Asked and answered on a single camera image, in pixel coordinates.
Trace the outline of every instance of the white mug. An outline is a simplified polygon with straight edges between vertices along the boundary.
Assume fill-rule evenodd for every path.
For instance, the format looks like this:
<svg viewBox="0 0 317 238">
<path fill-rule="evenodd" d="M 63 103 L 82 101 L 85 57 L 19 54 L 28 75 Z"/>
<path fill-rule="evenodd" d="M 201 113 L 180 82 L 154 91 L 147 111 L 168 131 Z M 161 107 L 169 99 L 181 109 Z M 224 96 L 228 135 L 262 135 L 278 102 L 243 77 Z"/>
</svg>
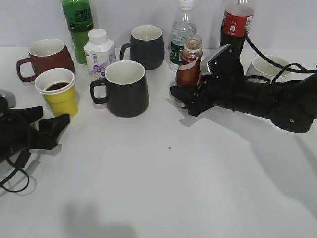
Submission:
<svg viewBox="0 0 317 238">
<path fill-rule="evenodd" d="M 276 56 L 267 56 L 270 60 L 280 64 L 281 66 L 287 66 L 289 65 L 289 62 Z M 255 57 L 247 71 L 246 76 L 251 76 L 251 75 L 257 75 L 257 76 L 263 76 L 267 79 L 269 79 L 271 82 L 275 78 L 275 76 L 281 72 L 280 68 L 277 68 L 270 64 L 269 62 L 265 61 L 262 57 L 258 56 Z M 279 79 L 282 79 L 282 81 L 288 81 L 290 80 L 291 73 L 290 72 L 283 72 L 283 74 L 279 77 Z M 255 78 L 249 78 L 249 81 L 253 82 L 260 82 L 264 83 L 264 80 L 260 79 L 255 79 Z"/>
</svg>

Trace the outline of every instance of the mug handle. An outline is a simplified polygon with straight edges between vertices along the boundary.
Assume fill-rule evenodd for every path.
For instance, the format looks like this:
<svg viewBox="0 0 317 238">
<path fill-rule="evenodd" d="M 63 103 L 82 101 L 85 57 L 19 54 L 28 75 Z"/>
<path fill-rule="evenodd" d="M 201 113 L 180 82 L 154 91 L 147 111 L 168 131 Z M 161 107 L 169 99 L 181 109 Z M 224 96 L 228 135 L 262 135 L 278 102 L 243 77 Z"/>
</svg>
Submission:
<svg viewBox="0 0 317 238">
<path fill-rule="evenodd" d="M 105 96 L 104 98 L 96 98 L 94 93 L 94 88 L 97 86 L 105 86 L 107 87 L 107 80 L 106 79 L 99 79 L 90 83 L 90 96 L 94 103 L 96 104 L 103 104 L 109 101 L 109 96 Z"/>
<path fill-rule="evenodd" d="M 23 65 L 24 63 L 30 63 L 30 62 L 31 62 L 31 58 L 25 58 L 25 59 L 20 59 L 16 63 L 16 72 L 18 73 L 18 77 L 22 82 L 25 82 L 25 83 L 32 82 L 36 78 L 35 75 L 25 78 L 21 74 L 21 65 Z"/>
<path fill-rule="evenodd" d="M 120 50 L 120 60 L 123 60 L 124 57 L 124 52 L 127 48 L 134 46 L 133 43 L 129 42 L 124 44 L 123 46 L 121 46 L 121 50 Z"/>
</svg>

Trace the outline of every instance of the green bottle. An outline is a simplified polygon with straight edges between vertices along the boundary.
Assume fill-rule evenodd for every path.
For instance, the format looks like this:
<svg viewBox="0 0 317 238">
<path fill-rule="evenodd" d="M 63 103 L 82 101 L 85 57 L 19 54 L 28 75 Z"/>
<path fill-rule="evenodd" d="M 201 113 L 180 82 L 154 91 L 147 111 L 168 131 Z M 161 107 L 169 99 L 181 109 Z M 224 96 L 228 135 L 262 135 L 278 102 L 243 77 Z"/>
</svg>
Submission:
<svg viewBox="0 0 317 238">
<path fill-rule="evenodd" d="M 89 0 L 61 0 L 61 3 L 74 41 L 77 62 L 87 64 L 84 46 L 88 42 L 88 32 L 94 27 Z"/>
</svg>

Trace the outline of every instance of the robotic arm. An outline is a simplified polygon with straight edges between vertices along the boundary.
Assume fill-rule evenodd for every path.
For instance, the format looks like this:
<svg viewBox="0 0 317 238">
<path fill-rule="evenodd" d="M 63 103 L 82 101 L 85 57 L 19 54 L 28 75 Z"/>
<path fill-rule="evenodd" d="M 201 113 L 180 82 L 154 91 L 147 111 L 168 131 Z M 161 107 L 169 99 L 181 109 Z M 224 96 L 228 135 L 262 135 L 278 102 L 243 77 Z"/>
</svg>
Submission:
<svg viewBox="0 0 317 238">
<path fill-rule="evenodd" d="M 244 76 L 239 58 L 231 45 L 215 50 L 200 64 L 204 84 L 194 90 L 171 87 L 172 95 L 193 116 L 219 106 L 270 119 L 286 131 L 309 131 L 317 117 L 317 73 L 303 81 L 251 82 Z"/>
<path fill-rule="evenodd" d="M 7 160 L 14 167 L 13 172 L 0 181 L 0 187 L 4 187 L 18 171 L 27 173 L 23 170 L 30 158 L 30 149 L 51 150 L 58 145 L 60 134 L 70 123 L 69 114 L 63 114 L 52 119 L 39 121 L 39 130 L 30 124 L 38 121 L 43 116 L 42 107 L 26 109 L 12 109 L 15 107 L 15 96 L 7 91 L 0 90 L 0 163 Z M 20 152 L 15 162 L 10 157 Z"/>
</svg>

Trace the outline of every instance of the black mug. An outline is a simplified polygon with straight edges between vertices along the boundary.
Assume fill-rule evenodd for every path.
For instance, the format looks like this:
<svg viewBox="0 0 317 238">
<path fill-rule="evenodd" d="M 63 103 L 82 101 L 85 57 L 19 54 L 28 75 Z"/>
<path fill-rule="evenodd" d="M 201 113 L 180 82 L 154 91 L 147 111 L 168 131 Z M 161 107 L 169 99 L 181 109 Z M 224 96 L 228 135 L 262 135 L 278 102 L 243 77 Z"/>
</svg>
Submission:
<svg viewBox="0 0 317 238">
<path fill-rule="evenodd" d="M 106 97 L 96 98 L 94 88 L 101 85 L 106 87 Z M 112 63 L 106 68 L 104 79 L 91 82 L 90 95 L 94 103 L 107 103 L 109 111 L 119 117 L 135 117 L 149 104 L 145 69 L 130 60 Z"/>
<path fill-rule="evenodd" d="M 130 49 L 131 59 L 143 65 L 145 70 L 160 67 L 164 61 L 165 48 L 162 30 L 156 26 L 138 26 L 131 32 L 131 42 L 121 47 L 120 60 Z"/>
</svg>

